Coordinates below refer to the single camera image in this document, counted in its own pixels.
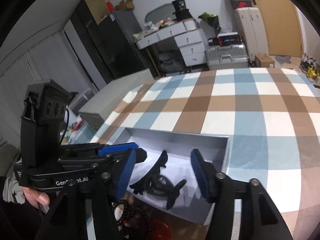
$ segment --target table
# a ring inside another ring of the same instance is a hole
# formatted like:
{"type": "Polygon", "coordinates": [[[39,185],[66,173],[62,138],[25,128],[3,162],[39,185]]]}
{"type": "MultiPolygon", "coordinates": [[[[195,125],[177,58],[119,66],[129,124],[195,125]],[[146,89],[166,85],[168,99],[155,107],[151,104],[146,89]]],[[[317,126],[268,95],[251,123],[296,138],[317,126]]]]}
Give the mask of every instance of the table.
{"type": "MultiPolygon", "coordinates": [[[[92,142],[112,144],[125,127],[228,136],[228,176],[259,179],[302,240],[320,222],[319,103],[306,76],[290,69],[165,77],[130,91],[92,142]]],[[[239,202],[235,211],[239,223],[239,202]]]]}
{"type": "Polygon", "coordinates": [[[146,49],[150,60],[160,76],[160,72],[153,60],[148,47],[160,41],[174,37],[176,45],[179,47],[183,60],[187,67],[206,63],[204,51],[208,46],[202,28],[199,28],[197,21],[193,18],[176,22],[166,26],[156,32],[147,34],[136,41],[139,49],[146,49]]]}

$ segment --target blue gripper pad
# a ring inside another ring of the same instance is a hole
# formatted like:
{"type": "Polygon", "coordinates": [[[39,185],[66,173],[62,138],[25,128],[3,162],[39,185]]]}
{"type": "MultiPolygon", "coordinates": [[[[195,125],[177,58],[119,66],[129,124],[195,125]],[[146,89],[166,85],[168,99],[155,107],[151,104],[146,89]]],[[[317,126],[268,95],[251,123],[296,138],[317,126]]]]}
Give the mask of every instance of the blue gripper pad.
{"type": "Polygon", "coordinates": [[[204,172],[204,160],[197,149],[193,149],[190,156],[193,172],[195,173],[202,197],[209,199],[209,181],[204,172]]]}
{"type": "Polygon", "coordinates": [[[127,149],[137,149],[139,146],[136,143],[122,143],[122,144],[115,144],[115,145],[109,145],[106,147],[103,147],[99,152],[99,156],[103,156],[108,153],[114,153],[114,152],[123,152],[127,149]]]}
{"type": "Polygon", "coordinates": [[[130,180],[135,163],[136,163],[136,151],[132,149],[117,182],[117,193],[116,193],[117,199],[124,197],[124,194],[127,191],[127,187],[129,185],[129,180],[130,180]]]}

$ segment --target cardboard box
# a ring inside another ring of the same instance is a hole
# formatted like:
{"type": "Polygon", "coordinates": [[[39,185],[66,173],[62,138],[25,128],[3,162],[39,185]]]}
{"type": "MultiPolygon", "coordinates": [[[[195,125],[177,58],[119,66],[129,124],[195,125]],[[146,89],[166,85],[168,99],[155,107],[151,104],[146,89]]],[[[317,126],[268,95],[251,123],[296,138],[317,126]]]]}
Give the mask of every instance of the cardboard box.
{"type": "Polygon", "coordinates": [[[110,13],[105,0],[84,0],[84,1],[87,4],[97,24],[99,24],[102,21],[102,19],[110,13]]]}
{"type": "Polygon", "coordinates": [[[115,9],[117,11],[120,10],[133,10],[134,9],[134,5],[133,5],[133,0],[122,0],[118,5],[116,5],[115,9]]]}
{"type": "Polygon", "coordinates": [[[139,200],[176,217],[192,223],[208,225],[212,217],[212,204],[201,197],[200,189],[194,175],[190,153],[199,149],[202,157],[211,162],[217,171],[227,172],[230,158],[230,146],[227,137],[213,137],[199,134],[177,133],[137,128],[124,128],[113,144],[135,142],[147,152],[147,159],[135,165],[129,185],[140,180],[155,164],[161,152],[168,153],[166,168],[161,168],[160,174],[166,176],[174,185],[182,179],[187,184],[180,190],[172,209],[166,209],[166,198],[152,196],[147,192],[143,195],[133,194],[133,189],[127,191],[139,200]]]}
{"type": "Polygon", "coordinates": [[[257,67],[275,67],[275,61],[268,55],[256,55],[256,64],[257,67]]]}

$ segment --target floor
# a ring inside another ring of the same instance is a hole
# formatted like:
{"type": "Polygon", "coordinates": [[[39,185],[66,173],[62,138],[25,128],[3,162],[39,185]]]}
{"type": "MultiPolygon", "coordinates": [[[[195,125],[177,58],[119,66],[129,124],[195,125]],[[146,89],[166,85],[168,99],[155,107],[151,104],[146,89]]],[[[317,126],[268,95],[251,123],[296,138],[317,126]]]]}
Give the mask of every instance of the floor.
{"type": "Polygon", "coordinates": [[[300,66],[300,57],[291,57],[291,56],[281,56],[281,55],[270,55],[270,57],[275,61],[276,68],[294,68],[301,72],[300,66]]]}

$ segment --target screw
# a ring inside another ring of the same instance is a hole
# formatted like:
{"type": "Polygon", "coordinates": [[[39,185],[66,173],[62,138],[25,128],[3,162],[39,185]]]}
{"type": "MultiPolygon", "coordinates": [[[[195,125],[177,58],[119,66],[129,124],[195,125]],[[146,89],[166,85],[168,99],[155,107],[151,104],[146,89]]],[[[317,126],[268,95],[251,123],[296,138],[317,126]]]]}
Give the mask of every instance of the screw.
{"type": "Polygon", "coordinates": [[[75,179],[68,180],[68,185],[69,186],[73,186],[74,184],[76,184],[76,180],[75,179]]]}
{"type": "Polygon", "coordinates": [[[224,178],[226,177],[226,175],[225,175],[223,172],[218,172],[218,173],[216,174],[216,177],[217,177],[218,179],[224,179],[224,178]]]}
{"type": "Polygon", "coordinates": [[[258,186],[260,182],[257,179],[251,179],[250,183],[254,186],[258,186]]]}
{"type": "Polygon", "coordinates": [[[101,174],[101,178],[103,179],[109,179],[111,177],[111,174],[109,172],[104,172],[101,174]]]}

